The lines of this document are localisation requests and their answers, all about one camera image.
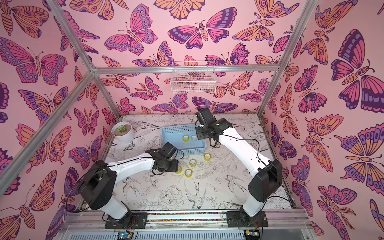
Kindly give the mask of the light blue perforated storage basket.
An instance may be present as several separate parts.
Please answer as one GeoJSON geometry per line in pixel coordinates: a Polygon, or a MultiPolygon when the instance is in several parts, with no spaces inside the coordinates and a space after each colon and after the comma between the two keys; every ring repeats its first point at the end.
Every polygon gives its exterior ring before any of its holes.
{"type": "Polygon", "coordinates": [[[170,143],[185,155],[204,154],[207,148],[206,141],[197,138],[194,124],[162,127],[161,138],[161,147],[170,143]]]}

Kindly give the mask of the yellow tape roll bottom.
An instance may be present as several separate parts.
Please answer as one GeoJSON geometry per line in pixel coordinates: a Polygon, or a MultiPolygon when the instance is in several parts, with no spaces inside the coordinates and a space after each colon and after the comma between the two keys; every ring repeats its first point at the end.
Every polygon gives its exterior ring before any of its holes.
{"type": "Polygon", "coordinates": [[[193,175],[193,170],[191,170],[191,169],[186,169],[185,170],[185,177],[186,178],[191,178],[192,175],[193,175]]]}

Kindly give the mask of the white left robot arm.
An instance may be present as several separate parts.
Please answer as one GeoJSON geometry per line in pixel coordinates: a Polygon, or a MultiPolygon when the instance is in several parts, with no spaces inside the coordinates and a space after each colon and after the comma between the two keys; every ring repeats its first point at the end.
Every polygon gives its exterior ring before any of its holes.
{"type": "Polygon", "coordinates": [[[113,163],[97,161],[80,180],[78,192],[91,210],[103,211],[118,221],[129,219],[131,211],[114,195],[115,184],[149,170],[158,171],[160,174],[176,173],[179,169],[179,153],[184,156],[183,151],[166,143],[162,148],[147,150],[126,160],[113,163]]]}

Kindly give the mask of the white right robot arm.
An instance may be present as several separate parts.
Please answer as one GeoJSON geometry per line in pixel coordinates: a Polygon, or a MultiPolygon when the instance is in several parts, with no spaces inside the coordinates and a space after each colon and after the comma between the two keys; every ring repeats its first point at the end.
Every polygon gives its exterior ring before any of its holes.
{"type": "Polygon", "coordinates": [[[229,149],[248,169],[252,180],[248,185],[249,197],[240,212],[250,219],[262,211],[268,198],[282,186],[282,164],[260,154],[226,119],[216,119],[209,108],[196,113],[195,129],[199,140],[209,139],[229,149]]]}

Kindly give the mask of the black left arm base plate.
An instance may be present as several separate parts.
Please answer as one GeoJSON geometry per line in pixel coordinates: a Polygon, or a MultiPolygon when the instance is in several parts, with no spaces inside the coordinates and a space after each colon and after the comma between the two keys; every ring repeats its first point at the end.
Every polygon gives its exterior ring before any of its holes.
{"type": "Polygon", "coordinates": [[[148,213],[146,212],[128,212],[122,219],[115,220],[108,216],[105,224],[106,230],[117,229],[144,229],[148,220],[148,213]]]}

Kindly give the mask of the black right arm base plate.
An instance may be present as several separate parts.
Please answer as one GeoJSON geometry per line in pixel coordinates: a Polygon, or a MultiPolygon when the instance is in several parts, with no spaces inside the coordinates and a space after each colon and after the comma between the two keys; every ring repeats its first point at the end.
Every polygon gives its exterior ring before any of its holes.
{"type": "Polygon", "coordinates": [[[261,228],[268,227],[269,223],[264,211],[260,211],[253,217],[249,217],[245,212],[229,211],[226,212],[227,225],[229,228],[261,228]]]}

